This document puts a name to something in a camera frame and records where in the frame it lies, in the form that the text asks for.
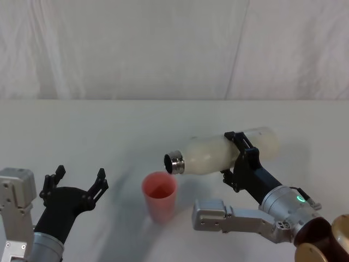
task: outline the white curtain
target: white curtain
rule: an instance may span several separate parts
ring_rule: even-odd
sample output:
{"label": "white curtain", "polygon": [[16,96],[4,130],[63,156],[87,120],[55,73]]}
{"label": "white curtain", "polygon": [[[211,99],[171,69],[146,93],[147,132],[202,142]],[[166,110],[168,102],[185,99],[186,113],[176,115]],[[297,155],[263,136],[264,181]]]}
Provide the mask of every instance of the white curtain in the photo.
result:
{"label": "white curtain", "polygon": [[0,98],[346,99],[347,0],[1,0]]}

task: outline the led indicator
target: led indicator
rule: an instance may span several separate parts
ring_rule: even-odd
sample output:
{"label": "led indicator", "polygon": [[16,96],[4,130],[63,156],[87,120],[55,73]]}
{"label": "led indicator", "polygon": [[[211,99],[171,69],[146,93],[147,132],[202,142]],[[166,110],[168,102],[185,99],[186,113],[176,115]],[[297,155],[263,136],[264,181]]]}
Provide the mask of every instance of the led indicator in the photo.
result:
{"label": "led indicator", "polygon": [[301,196],[297,196],[297,199],[298,199],[300,202],[305,202],[305,199],[302,198]]}

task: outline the pink plastic cup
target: pink plastic cup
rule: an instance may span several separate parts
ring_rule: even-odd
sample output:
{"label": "pink plastic cup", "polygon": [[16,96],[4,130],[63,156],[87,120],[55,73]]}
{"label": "pink plastic cup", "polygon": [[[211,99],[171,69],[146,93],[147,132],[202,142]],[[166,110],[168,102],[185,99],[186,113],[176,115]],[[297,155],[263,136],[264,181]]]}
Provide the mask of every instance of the pink plastic cup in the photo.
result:
{"label": "pink plastic cup", "polygon": [[153,221],[164,224],[175,212],[177,181],[166,172],[154,172],[146,176],[142,191]]}

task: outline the bottle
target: bottle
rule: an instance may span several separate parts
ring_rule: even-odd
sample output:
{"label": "bottle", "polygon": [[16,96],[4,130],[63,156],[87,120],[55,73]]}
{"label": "bottle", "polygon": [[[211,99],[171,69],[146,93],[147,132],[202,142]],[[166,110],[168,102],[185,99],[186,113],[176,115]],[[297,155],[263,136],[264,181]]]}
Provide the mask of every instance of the bottle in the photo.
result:
{"label": "bottle", "polygon": [[[259,127],[243,132],[259,149],[261,159],[270,159],[278,152],[278,139],[270,128]],[[184,149],[166,154],[164,164],[169,174],[204,175],[232,168],[239,154],[232,141],[224,135],[217,135],[193,139]]]}

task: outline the white table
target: white table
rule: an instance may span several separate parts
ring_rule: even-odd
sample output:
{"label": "white table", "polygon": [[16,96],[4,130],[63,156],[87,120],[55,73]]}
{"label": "white table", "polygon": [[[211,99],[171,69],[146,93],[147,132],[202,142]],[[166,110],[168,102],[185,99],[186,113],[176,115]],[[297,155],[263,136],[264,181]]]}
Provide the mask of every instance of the white table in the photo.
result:
{"label": "white table", "polygon": [[[262,164],[282,183],[320,201],[321,213],[332,221],[349,211],[348,112],[349,102],[2,101],[0,168],[31,169],[38,192],[60,164],[67,170],[61,186],[83,189],[105,168],[110,188],[95,210],[76,220],[65,261],[293,261],[290,243],[192,230],[196,198],[257,208],[246,192],[223,184],[220,174],[177,176],[178,211],[165,227],[149,220],[141,181],[163,170],[163,155],[192,136],[270,126],[281,149]],[[33,204],[36,223],[44,207],[39,198]]]}

